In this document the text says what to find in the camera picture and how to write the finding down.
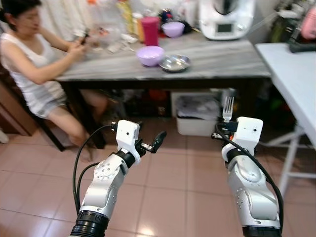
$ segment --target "food processor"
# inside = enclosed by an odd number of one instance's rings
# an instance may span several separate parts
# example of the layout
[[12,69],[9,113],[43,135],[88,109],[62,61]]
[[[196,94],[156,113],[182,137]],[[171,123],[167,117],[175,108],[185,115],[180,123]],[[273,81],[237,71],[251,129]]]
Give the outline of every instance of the food processor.
[[199,25],[211,40],[235,40],[250,30],[255,0],[199,0]]

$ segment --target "black table leg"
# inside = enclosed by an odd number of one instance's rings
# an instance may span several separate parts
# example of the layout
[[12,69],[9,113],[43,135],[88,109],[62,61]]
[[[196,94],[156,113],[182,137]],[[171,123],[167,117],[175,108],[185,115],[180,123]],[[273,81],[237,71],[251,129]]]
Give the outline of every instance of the black table leg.
[[239,89],[240,116],[253,118],[256,110],[256,98],[262,85],[261,79],[247,80]]
[[[92,113],[86,104],[82,94],[79,89],[74,87],[74,85],[70,82],[62,82],[61,83],[68,100],[70,101],[72,108],[74,109],[75,115],[79,118],[84,128],[87,130],[89,134],[92,134],[95,130],[99,128],[98,124],[95,122]],[[92,141],[98,149],[103,149],[106,142],[101,132],[96,133]]]

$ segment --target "appliance display screen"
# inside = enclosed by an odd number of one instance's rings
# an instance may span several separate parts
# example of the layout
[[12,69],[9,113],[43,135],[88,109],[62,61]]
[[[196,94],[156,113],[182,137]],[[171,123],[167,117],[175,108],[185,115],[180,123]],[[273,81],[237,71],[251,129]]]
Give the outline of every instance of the appliance display screen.
[[232,28],[233,28],[232,24],[217,25],[217,32],[218,33],[232,32]]

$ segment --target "silver fork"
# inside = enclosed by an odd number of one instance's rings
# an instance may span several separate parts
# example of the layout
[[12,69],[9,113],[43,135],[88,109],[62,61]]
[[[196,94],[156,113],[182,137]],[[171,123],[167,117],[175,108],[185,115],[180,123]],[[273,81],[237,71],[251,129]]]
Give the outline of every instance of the silver fork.
[[234,107],[234,97],[226,97],[225,106],[223,108],[223,119],[224,122],[229,122],[233,116],[233,107]]

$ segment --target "tiled floor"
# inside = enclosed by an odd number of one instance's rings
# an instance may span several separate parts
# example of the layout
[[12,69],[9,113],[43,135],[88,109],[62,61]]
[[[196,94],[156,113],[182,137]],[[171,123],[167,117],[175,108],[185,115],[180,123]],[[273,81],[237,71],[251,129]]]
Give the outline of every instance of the tiled floor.
[[[119,193],[106,237],[242,237],[227,184],[221,142],[181,136],[173,120],[146,119],[141,136],[150,143],[167,130],[164,145],[132,167]],[[67,139],[64,133],[55,130]],[[59,152],[40,131],[10,136],[0,145],[0,236],[67,237],[76,220],[71,175],[76,150]],[[103,160],[116,145],[114,136]],[[278,180],[285,149],[259,147],[257,158]],[[299,151],[296,170],[315,171],[315,152]],[[79,169],[87,164],[79,163]],[[92,178],[82,182],[81,199]],[[316,182],[293,179],[285,198],[283,237],[316,233]]]

